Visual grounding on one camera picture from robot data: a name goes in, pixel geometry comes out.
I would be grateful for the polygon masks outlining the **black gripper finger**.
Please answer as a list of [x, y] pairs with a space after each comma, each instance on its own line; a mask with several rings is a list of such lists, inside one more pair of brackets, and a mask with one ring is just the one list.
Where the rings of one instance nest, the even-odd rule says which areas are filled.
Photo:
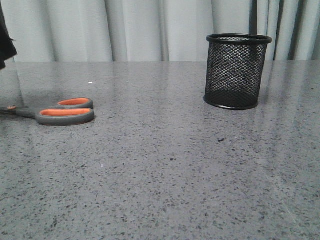
[[13, 39], [10, 38], [2, 7], [0, 8], [0, 69], [6, 67], [5, 61], [18, 54]]

